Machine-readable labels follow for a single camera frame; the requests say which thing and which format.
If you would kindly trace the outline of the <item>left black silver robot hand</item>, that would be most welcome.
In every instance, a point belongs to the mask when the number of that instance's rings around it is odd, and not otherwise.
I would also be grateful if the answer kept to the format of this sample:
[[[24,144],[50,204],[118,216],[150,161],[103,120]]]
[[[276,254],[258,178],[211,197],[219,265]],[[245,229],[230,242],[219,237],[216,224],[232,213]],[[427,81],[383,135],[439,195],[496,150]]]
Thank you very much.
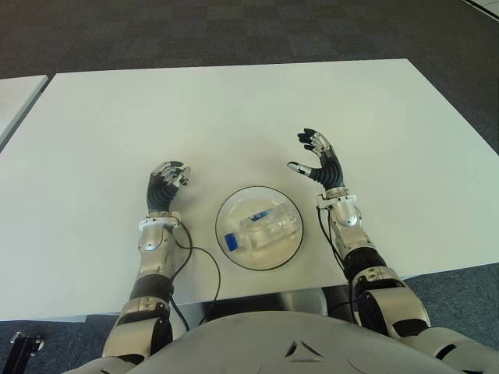
[[[152,212],[169,212],[181,186],[187,185],[191,168],[179,161],[165,161],[151,173],[147,187],[147,208]]]

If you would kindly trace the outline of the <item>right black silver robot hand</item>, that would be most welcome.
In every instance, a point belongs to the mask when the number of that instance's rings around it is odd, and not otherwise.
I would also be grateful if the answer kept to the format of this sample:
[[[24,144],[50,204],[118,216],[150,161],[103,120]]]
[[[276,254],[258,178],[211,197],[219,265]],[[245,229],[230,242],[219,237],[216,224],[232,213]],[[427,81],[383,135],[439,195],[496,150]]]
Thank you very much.
[[[325,191],[345,187],[342,166],[327,138],[314,129],[304,129],[297,137],[304,149],[318,157],[320,167],[312,168],[290,161],[287,163],[288,168],[320,183]]]

